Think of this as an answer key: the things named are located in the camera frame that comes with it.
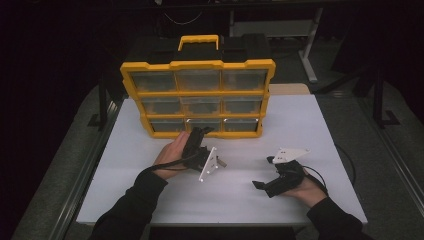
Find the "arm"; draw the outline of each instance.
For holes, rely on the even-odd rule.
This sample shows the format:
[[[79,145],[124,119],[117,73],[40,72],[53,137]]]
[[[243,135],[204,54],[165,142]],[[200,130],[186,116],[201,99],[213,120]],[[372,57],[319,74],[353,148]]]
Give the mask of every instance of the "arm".
[[[181,132],[172,143],[162,149],[153,165],[180,159],[188,136],[188,133]],[[178,165],[173,168],[183,169]],[[141,172],[134,186],[99,218],[90,239],[140,239],[156,209],[159,195],[168,184],[166,179],[179,172],[165,169]]]
[[[295,197],[311,208],[307,216],[318,230],[320,240],[372,239],[362,233],[362,223],[357,218],[344,212],[316,183],[306,177],[298,187],[283,195]]]

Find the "white table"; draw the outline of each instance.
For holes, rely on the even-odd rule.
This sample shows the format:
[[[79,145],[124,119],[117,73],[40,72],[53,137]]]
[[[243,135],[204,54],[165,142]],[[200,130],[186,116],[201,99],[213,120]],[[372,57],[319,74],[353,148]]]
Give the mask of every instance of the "white table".
[[[170,179],[152,223],[309,224],[305,216],[308,209],[300,202],[282,196],[268,198],[252,184],[252,180],[269,182],[278,176],[266,157],[275,155],[280,147],[310,149],[311,153],[298,158],[298,162],[320,172],[332,199],[367,222],[314,95],[272,95],[263,128],[262,137],[255,139],[205,138],[202,146],[216,147],[228,166],[214,171],[203,183],[194,170]],[[170,141],[150,138],[139,122],[133,100],[125,100],[77,222],[95,223]]]

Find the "organizer handle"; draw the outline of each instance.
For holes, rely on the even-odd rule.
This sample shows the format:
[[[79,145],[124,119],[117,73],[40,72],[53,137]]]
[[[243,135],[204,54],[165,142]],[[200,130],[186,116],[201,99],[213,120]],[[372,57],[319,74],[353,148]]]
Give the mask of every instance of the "organizer handle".
[[[218,35],[191,35],[191,36],[182,36],[180,40],[180,45],[178,46],[178,51],[183,49],[184,43],[205,43],[205,42],[214,42],[216,45],[216,50],[218,50]]]

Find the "dark background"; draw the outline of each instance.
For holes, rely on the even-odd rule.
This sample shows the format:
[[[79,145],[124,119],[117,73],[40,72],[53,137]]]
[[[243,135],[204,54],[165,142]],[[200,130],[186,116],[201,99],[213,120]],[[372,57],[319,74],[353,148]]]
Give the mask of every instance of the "dark background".
[[[88,10],[111,2],[0,3],[0,239],[13,234],[79,105],[98,80],[104,78],[112,98],[122,96],[119,67],[137,37],[228,31],[225,12],[204,12],[187,28],[170,24],[158,13]],[[197,11],[171,14],[184,21]],[[420,1],[414,0],[385,7],[326,8],[318,32],[328,39],[346,36],[334,70],[349,73],[377,56],[386,81],[401,91],[422,122],[423,15]],[[346,16],[354,20],[350,31]]]

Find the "gray floor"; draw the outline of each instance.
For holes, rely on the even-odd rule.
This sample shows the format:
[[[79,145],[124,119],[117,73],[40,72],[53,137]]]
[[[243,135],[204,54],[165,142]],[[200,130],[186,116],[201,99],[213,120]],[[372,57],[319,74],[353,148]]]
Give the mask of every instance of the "gray floor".
[[[310,60],[318,77],[316,84],[307,81],[296,52],[302,41],[275,40],[271,44],[277,63],[272,83],[300,82],[316,90],[343,76],[330,71],[338,41],[318,40],[314,45]],[[349,82],[316,97],[334,142],[340,147],[346,171],[351,179],[356,177],[354,188],[369,221],[364,231],[375,239],[423,239],[423,214],[406,184],[411,178],[405,180],[405,172],[398,168],[400,158],[418,186],[421,183],[420,187],[424,188],[423,125],[408,109],[399,92],[386,84],[384,108],[393,111],[401,124],[379,129],[370,120],[372,95],[363,99],[354,97],[351,94],[354,84],[354,81]],[[68,227],[68,222],[57,219],[67,214],[76,216],[78,205],[66,207],[73,202],[72,197],[75,198],[70,192],[78,188],[76,182],[81,177],[81,166],[102,139],[102,132],[87,126],[92,115],[98,113],[97,93],[97,88],[93,89],[82,103],[13,239],[73,240],[89,236],[90,226],[70,221]],[[307,227],[300,231],[298,239],[317,239],[317,235],[313,227]]]

